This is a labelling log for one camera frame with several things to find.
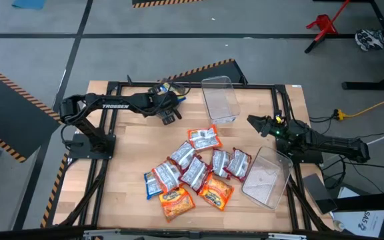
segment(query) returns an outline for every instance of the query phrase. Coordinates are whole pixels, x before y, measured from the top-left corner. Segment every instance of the sneaker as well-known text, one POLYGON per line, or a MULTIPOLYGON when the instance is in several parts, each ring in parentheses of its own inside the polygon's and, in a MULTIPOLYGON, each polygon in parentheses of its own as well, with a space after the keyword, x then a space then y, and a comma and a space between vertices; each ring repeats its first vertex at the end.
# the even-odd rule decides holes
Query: sneaker
POLYGON ((384 34, 382 30, 373 31, 362 29, 355 34, 355 41, 363 51, 382 50, 384 45, 384 34))

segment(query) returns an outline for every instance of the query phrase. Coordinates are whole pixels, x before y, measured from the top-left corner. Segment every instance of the yellow cable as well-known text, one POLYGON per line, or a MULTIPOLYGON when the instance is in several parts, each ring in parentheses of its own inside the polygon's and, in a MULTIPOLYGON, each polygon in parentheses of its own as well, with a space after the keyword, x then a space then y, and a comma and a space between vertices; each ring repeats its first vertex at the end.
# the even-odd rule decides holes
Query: yellow cable
POLYGON ((362 110, 362 111, 360 111, 359 113, 353 114, 353 115, 348 115, 348 114, 346 114, 346 113, 341 113, 341 112, 340 112, 340 113, 342 114, 343 118, 345 118, 345 117, 356 117, 356 116, 359 116, 359 115, 361 115, 361 114, 363 114, 363 113, 365 113, 365 112, 368 112, 368 111, 370 111, 370 110, 372 110, 372 109, 374 109, 374 108, 376 108, 376 107, 378 107, 378 106, 380 106, 380 105, 382 105, 382 104, 384 104, 384 101, 381 102, 381 103, 378 103, 378 104, 376 104, 376 105, 374 105, 374 106, 372 106, 372 107, 369 107, 369 108, 367 108, 366 110, 362 110))

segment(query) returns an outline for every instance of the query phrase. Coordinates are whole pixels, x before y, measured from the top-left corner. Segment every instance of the butcher block table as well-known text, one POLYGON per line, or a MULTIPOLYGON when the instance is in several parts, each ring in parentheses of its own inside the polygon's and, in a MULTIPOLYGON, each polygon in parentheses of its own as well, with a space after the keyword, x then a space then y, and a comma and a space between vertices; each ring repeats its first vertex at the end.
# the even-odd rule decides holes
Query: butcher block table
MULTIPOLYGON (((88 92, 105 94, 107 81, 91 81, 88 92)), ((303 90, 297 85, 286 85, 291 104, 297 119, 309 124, 303 90)), ((147 92, 145 87, 123 87, 122 95, 147 92)), ((253 156, 262 146, 275 149, 272 136, 261 137, 247 122, 248 114, 265 116, 273 115, 271 92, 264 89, 235 89, 240 104, 241 114, 233 123, 218 126, 222 150, 232 152, 236 147, 253 156)), ((144 118, 131 111, 118 111, 115 127, 117 136, 115 152, 109 161, 104 192, 99 212, 98 227, 133 228, 133 229, 173 229, 202 231, 291 231, 291 220, 284 192, 276 210, 261 207, 241 191, 241 183, 236 179, 224 180, 234 186, 233 196, 224 211, 205 202, 189 186, 186 190, 191 194, 196 208, 180 215, 172 222, 165 220, 158 196, 146 200, 146 186, 143 174, 152 170, 166 160, 184 141, 187 140, 188 129, 201 129, 210 126, 202 89, 194 88, 187 99, 179 106, 182 120, 164 126, 160 118, 144 118)), ((88 119, 98 126, 101 111, 94 111, 88 119)), ((212 150, 200 153, 203 161, 210 163, 212 150)), ((62 222, 84 196, 90 159, 79 159, 65 173, 61 193, 57 203, 52 224, 62 222)), ((320 178, 321 171, 313 164, 301 164, 303 177, 316 173, 320 178)), ((308 201, 317 210, 314 202, 307 195, 308 201)), ((94 199, 90 201, 85 223, 91 222, 94 199)), ((303 226, 300 203, 295 200, 299 226, 303 226)), ((322 216, 324 223, 333 228, 329 215, 322 216)))

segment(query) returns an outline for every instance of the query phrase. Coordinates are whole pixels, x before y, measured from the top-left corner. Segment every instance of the black pad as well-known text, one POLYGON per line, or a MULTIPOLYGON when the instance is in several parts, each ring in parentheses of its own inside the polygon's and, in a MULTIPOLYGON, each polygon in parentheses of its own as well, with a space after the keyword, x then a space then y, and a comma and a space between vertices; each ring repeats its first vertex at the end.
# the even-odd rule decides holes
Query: black pad
POLYGON ((24 161, 59 127, 58 115, 52 110, 44 111, 49 108, 29 94, 34 101, 28 100, 20 87, 7 84, 14 83, 0 74, 0 146, 24 161))

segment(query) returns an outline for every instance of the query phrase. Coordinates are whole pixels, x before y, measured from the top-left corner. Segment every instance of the red object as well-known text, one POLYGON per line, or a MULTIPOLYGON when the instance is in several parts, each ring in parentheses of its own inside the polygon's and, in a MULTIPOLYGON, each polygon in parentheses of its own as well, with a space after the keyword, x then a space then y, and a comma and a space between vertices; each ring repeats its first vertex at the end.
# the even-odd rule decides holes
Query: red object
POLYGON ((308 26, 306 26, 306 28, 310 29, 315 25, 318 25, 321 31, 323 31, 326 28, 326 26, 329 26, 327 28, 328 34, 338 34, 336 28, 331 23, 330 17, 327 14, 318 15, 317 20, 309 24, 308 26))
POLYGON ((327 15, 319 15, 317 17, 317 20, 313 23, 311 23, 310 25, 306 26, 306 28, 310 28, 312 26, 314 26, 315 24, 318 24, 319 28, 321 29, 321 32, 318 34, 318 36, 316 36, 316 38, 314 39, 314 41, 319 41, 322 37, 325 36, 325 34, 327 33, 332 33, 331 31, 334 31, 335 34, 337 34, 337 31, 336 29, 334 28, 334 21, 336 20, 336 18, 339 16, 339 14, 344 10, 344 8, 346 7, 346 5, 350 2, 351 0, 346 0, 341 8, 338 10, 338 12, 336 13, 336 15, 334 16, 333 20, 330 21, 330 18, 327 16, 327 15))

